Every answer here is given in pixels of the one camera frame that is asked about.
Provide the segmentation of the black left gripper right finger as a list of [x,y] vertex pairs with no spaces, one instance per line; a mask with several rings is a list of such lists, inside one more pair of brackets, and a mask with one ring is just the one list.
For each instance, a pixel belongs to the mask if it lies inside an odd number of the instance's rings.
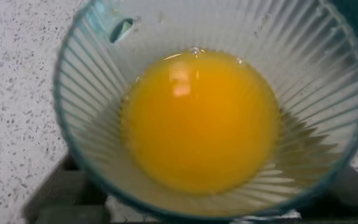
[[346,167],[310,205],[300,210],[298,224],[358,224],[358,172]]

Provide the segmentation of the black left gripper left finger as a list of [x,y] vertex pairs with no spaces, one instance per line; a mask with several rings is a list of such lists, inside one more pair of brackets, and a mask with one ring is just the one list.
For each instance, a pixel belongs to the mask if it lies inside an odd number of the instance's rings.
[[66,155],[22,207],[26,223],[110,222],[108,195]]

